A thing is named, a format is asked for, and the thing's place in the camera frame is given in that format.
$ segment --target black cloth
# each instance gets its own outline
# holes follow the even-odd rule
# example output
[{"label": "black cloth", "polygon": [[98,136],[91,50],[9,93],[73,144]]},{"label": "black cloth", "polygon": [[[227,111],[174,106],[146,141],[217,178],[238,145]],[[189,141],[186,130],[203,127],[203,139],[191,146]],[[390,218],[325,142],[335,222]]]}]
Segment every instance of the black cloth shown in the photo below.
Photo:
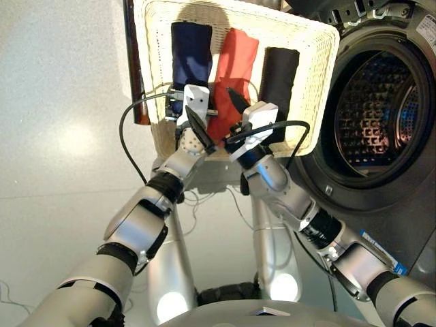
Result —
[{"label": "black cloth", "polygon": [[[279,107],[276,121],[287,120],[299,59],[300,53],[297,50],[267,48],[265,51],[259,100],[271,102]],[[262,144],[269,145],[284,140],[285,129],[275,129]]]},{"label": "black cloth", "polygon": [[[172,81],[176,90],[186,84],[207,87],[212,69],[212,27],[193,22],[171,24]],[[182,112],[182,101],[174,102],[174,113]]]}]

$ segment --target navy blue cloth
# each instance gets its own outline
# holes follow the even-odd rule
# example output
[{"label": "navy blue cloth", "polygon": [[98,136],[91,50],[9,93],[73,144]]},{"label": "navy blue cloth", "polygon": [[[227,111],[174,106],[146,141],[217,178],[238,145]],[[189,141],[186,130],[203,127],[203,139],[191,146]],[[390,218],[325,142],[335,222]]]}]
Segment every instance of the navy blue cloth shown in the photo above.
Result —
[{"label": "navy blue cloth", "polygon": [[[186,84],[207,87],[212,70],[212,27],[193,22],[171,24],[172,81],[176,90]],[[174,102],[172,111],[182,112],[182,101]]]}]

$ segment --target blue label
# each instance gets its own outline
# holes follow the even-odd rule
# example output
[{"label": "blue label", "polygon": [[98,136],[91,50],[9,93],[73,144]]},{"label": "blue label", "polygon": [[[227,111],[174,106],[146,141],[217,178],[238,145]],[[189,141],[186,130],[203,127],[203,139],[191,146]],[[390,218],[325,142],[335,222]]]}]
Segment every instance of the blue label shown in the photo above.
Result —
[{"label": "blue label", "polygon": [[386,254],[386,256],[388,256],[388,258],[392,261],[392,265],[394,267],[393,269],[394,273],[398,275],[406,275],[407,268],[404,267],[402,263],[398,262],[398,260],[396,260],[394,257],[392,257],[376,240],[374,240],[374,238],[370,237],[369,234],[366,233],[364,230],[360,230],[360,235],[365,240],[369,241],[372,245],[377,247],[381,252]]}]

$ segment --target washing machine door opening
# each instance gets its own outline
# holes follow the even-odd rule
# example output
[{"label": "washing machine door opening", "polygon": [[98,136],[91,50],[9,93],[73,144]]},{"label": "washing machine door opening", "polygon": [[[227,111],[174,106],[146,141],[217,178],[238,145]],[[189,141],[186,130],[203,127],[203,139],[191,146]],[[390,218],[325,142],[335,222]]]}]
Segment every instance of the washing machine door opening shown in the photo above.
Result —
[{"label": "washing machine door opening", "polygon": [[386,36],[362,40],[338,58],[315,150],[331,178],[371,188],[410,167],[434,125],[427,66],[412,44]]}]

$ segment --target white sticker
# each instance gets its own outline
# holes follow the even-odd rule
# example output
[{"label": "white sticker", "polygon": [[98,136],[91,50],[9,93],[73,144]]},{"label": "white sticker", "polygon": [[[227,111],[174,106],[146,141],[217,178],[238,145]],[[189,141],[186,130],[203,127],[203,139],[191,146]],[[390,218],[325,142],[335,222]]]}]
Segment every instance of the white sticker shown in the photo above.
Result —
[{"label": "white sticker", "polygon": [[436,18],[431,15],[425,16],[416,27],[416,31],[429,43],[436,55]]}]

